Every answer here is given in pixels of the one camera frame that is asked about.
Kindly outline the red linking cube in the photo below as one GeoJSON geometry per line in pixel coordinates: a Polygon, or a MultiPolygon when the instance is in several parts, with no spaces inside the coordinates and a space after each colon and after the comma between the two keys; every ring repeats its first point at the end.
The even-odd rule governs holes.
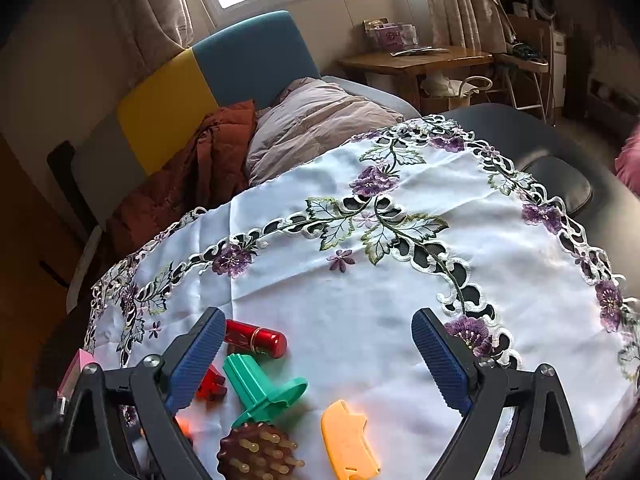
{"type": "Polygon", "coordinates": [[[221,400],[226,393],[226,378],[218,372],[213,363],[210,363],[200,385],[196,389],[194,398],[214,402],[221,400]]]}

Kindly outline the orange linking cubes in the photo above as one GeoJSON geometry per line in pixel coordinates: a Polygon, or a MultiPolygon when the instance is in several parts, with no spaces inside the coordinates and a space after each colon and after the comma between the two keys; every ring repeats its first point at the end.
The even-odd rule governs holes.
{"type": "Polygon", "coordinates": [[[192,431],[191,431],[191,424],[190,424],[190,420],[186,419],[182,416],[175,416],[175,421],[177,423],[177,425],[179,426],[181,432],[183,433],[183,435],[186,437],[186,440],[188,440],[190,443],[193,443],[193,436],[192,436],[192,431]]]}

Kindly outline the pink storage box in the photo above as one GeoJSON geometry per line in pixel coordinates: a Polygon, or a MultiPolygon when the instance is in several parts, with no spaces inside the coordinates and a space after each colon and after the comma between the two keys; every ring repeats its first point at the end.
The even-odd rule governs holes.
{"type": "Polygon", "coordinates": [[[93,362],[94,357],[90,352],[82,349],[77,350],[72,362],[70,362],[70,365],[67,367],[62,382],[58,386],[58,390],[56,390],[59,398],[70,400],[82,370],[86,365],[93,362]]]}

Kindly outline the green plastic stand toy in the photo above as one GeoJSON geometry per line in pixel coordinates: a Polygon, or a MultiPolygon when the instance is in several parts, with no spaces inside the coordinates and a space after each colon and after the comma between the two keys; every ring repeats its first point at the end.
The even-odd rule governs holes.
{"type": "Polygon", "coordinates": [[[303,377],[275,385],[248,354],[229,354],[222,369],[243,407],[242,414],[232,424],[233,429],[258,422],[271,424],[292,408],[308,388],[303,377]]]}

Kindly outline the brown wooden massage brush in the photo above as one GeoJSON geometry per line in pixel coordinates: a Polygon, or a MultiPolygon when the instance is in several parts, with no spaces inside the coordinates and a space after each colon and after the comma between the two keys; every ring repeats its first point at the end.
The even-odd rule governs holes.
{"type": "Polygon", "coordinates": [[[268,422],[244,422],[220,440],[218,472],[227,480],[292,479],[305,462],[298,444],[268,422]]]}

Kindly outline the red metallic carabiner capsule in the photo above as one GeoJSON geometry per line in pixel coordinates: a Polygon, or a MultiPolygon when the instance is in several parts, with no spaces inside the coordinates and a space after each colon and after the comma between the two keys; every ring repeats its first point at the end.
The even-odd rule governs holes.
{"type": "Polygon", "coordinates": [[[224,341],[235,349],[280,359],[288,350],[284,333],[235,320],[226,321],[224,341]]]}

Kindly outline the orange plastic boat toy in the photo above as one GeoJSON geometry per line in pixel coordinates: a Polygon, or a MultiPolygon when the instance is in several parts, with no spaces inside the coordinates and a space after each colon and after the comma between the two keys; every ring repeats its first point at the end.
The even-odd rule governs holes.
{"type": "Polygon", "coordinates": [[[322,413],[322,439],[337,479],[367,480],[380,473],[381,465],[366,438],[367,422],[344,400],[333,402],[322,413]]]}

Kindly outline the rust brown blanket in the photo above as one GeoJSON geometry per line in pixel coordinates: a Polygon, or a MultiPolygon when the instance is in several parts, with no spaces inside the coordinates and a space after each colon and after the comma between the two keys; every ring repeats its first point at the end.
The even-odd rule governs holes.
{"type": "Polygon", "coordinates": [[[257,125],[252,100],[204,116],[184,148],[129,193],[106,220],[120,258],[187,212],[214,209],[248,188],[245,161],[257,125]]]}

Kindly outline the multicolour upholstered headboard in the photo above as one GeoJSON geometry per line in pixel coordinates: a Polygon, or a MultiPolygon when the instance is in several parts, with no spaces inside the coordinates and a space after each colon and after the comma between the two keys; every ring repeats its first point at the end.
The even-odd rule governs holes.
{"type": "Polygon", "coordinates": [[[264,108],[295,79],[319,75],[286,11],[248,18],[199,41],[141,81],[89,133],[47,162],[81,226],[104,226],[120,201],[186,144],[205,115],[264,108]]]}

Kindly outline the white embroidered floral tablecloth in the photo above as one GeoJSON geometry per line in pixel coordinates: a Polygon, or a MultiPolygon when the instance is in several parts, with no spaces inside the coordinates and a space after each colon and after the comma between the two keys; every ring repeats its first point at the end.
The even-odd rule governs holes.
{"type": "Polygon", "coordinates": [[[194,210],[92,290],[105,368],[164,351],[209,307],[285,334],[265,360],[307,389],[281,417],[305,479],[333,471],[322,413],[367,417],[384,479],[423,479],[460,422],[411,337],[430,308],[478,356],[560,376],[594,466],[639,396],[631,275],[562,198],[451,119],[361,133],[213,210],[194,210]]]}

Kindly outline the pale pink duvet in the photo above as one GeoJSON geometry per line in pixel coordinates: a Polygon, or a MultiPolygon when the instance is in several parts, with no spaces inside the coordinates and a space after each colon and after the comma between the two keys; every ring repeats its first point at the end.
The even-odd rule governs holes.
{"type": "Polygon", "coordinates": [[[418,116],[406,102],[378,89],[331,77],[295,79],[257,113],[245,161],[248,184],[280,176],[352,136],[418,116]]]}

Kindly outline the beige window curtain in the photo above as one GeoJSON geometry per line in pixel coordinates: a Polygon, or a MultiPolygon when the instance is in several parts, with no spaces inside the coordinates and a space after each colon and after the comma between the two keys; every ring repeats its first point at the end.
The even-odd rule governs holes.
{"type": "Polygon", "coordinates": [[[142,78],[192,44],[186,0],[111,0],[111,5],[126,51],[142,78]]]}

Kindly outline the wooden side table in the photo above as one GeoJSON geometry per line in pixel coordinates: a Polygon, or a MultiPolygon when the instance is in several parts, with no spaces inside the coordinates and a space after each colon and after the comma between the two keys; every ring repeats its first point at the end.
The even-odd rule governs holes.
{"type": "Polygon", "coordinates": [[[367,74],[388,75],[398,84],[398,96],[421,111],[419,78],[442,70],[454,70],[490,64],[494,56],[480,50],[449,46],[445,52],[393,56],[388,52],[372,52],[342,58],[338,61],[345,75],[365,82],[367,74]]]}

